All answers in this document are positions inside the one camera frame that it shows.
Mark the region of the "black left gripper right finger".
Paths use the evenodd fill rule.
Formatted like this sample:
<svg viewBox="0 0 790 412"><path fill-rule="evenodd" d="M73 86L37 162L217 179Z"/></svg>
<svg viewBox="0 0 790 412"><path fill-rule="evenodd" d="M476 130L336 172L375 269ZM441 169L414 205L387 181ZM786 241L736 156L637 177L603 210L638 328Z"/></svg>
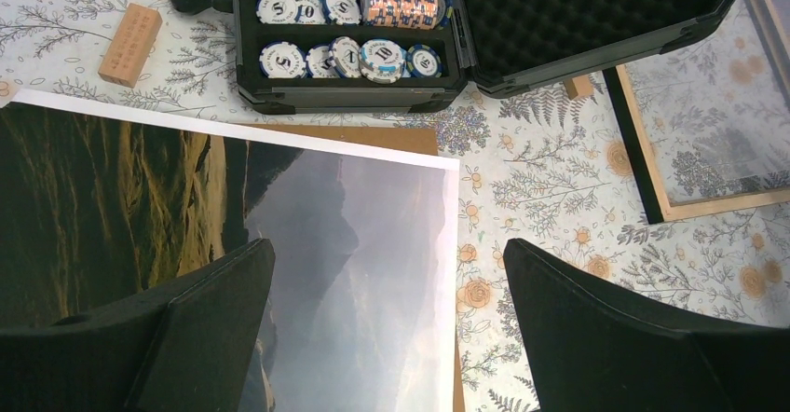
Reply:
<svg viewBox="0 0 790 412"><path fill-rule="evenodd" d="M522 239L504 264L544 411L785 411L789 332L673 307Z"/></svg>

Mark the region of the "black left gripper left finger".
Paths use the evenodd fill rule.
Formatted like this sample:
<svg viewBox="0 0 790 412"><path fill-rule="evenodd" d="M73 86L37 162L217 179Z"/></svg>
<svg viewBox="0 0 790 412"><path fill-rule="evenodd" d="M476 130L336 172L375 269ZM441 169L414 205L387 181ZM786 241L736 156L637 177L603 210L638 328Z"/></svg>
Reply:
<svg viewBox="0 0 790 412"><path fill-rule="evenodd" d="M5 411L234 411L273 275L268 240L44 327L1 332Z"/></svg>

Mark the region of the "landscape photo print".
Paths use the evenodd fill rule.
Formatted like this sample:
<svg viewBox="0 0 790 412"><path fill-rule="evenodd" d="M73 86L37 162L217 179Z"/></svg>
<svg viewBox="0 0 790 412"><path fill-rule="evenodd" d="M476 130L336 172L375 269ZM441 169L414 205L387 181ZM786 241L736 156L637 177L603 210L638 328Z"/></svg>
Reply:
<svg viewBox="0 0 790 412"><path fill-rule="evenodd" d="M4 97L1 332L52 325L268 240L244 225L254 144L374 152L31 89Z"/></svg>

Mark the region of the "brown frame backing board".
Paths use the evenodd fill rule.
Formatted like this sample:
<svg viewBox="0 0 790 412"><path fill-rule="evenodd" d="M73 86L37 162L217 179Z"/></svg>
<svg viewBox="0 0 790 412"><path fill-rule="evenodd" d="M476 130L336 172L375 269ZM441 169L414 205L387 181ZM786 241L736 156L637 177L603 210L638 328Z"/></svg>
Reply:
<svg viewBox="0 0 790 412"><path fill-rule="evenodd" d="M368 157L254 144L244 225L271 288L243 411L449 411L458 164L432 130L298 126Z"/></svg>

